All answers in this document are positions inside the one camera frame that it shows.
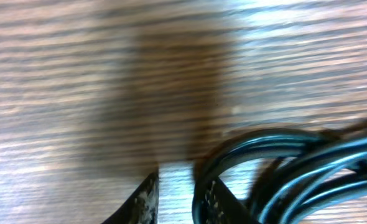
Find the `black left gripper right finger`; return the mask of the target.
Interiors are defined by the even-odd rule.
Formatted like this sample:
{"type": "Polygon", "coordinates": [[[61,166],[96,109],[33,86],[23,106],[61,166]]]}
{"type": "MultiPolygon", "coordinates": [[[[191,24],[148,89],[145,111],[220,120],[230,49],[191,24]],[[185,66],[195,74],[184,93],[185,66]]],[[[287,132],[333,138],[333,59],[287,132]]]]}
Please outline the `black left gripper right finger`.
{"type": "Polygon", "coordinates": [[[199,212],[198,222],[203,224],[258,224],[220,179],[206,188],[199,212]]]}

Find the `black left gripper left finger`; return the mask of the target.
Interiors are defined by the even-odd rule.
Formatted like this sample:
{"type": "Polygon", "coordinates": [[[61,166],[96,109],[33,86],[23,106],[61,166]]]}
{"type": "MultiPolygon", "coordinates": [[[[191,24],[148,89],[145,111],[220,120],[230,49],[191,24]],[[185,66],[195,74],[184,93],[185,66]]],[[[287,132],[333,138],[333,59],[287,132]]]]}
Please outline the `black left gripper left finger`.
{"type": "Polygon", "coordinates": [[[158,208],[159,172],[155,171],[102,224],[156,224],[158,208]]]}

